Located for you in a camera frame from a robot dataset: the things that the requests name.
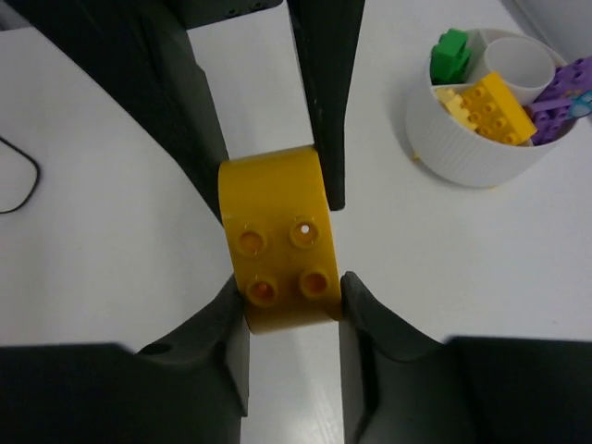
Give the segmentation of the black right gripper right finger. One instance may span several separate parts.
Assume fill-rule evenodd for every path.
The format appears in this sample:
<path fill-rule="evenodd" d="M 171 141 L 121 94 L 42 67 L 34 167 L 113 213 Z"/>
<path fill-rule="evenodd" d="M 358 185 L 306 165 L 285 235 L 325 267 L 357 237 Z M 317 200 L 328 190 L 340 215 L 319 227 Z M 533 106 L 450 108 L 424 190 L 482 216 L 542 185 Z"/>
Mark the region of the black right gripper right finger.
<path fill-rule="evenodd" d="M 587 341 L 431 339 L 341 279 L 339 357 L 349 443 L 587 443 Z"/>

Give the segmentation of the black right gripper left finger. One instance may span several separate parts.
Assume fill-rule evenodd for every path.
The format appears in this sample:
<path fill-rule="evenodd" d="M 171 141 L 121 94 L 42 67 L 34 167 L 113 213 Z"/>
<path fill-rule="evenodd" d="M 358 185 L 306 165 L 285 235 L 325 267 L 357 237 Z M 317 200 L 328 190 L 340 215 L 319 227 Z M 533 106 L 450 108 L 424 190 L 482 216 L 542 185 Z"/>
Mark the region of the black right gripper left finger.
<path fill-rule="evenodd" d="M 116 343 L 1 350 L 5 443 L 237 443 L 249 331 L 228 280 L 202 310 L 131 351 Z"/>

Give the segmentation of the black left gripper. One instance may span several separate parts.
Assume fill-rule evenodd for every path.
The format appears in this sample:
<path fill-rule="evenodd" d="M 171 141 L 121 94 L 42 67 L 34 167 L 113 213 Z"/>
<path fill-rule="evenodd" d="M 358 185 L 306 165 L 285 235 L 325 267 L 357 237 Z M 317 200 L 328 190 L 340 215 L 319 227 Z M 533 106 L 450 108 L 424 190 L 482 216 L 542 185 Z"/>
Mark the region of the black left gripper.
<path fill-rule="evenodd" d="M 20 1 L 18 13 L 103 88 L 181 167 L 214 216 L 228 151 L 188 31 L 282 0 Z M 345 207 L 345 116 L 364 0 L 289 1 L 329 209 Z"/>

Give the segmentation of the yellow curved lego brick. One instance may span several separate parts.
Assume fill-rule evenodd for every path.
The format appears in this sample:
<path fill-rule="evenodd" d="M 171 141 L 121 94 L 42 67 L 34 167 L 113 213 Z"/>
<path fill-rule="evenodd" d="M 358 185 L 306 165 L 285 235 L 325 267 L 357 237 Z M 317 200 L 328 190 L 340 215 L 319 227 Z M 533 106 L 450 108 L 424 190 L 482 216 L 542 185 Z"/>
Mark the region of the yellow curved lego brick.
<path fill-rule="evenodd" d="M 343 316 L 318 154 L 303 146 L 226 161 L 218 201 L 253 333 Z"/>

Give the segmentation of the yellow long lego brick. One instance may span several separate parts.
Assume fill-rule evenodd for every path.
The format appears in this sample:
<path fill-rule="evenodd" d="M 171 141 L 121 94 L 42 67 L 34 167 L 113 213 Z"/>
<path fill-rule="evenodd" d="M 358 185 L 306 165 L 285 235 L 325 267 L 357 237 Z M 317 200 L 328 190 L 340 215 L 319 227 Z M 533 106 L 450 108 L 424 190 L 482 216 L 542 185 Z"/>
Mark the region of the yellow long lego brick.
<path fill-rule="evenodd" d="M 494 142 L 519 145 L 537 128 L 498 72 L 490 72 L 461 93 L 475 132 Z"/>

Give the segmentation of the lavender square lego brick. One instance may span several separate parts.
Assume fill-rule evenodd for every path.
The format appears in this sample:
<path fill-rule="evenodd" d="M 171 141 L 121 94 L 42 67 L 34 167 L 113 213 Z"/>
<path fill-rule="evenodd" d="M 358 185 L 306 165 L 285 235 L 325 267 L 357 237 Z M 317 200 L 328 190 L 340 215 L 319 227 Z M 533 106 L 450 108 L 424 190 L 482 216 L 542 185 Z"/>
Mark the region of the lavender square lego brick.
<path fill-rule="evenodd" d="M 570 114 L 572 104 L 571 99 L 561 98 L 524 107 L 526 114 L 536 126 L 536 133 L 530 138 L 533 145 L 555 142 L 574 127 L 575 119 Z"/>

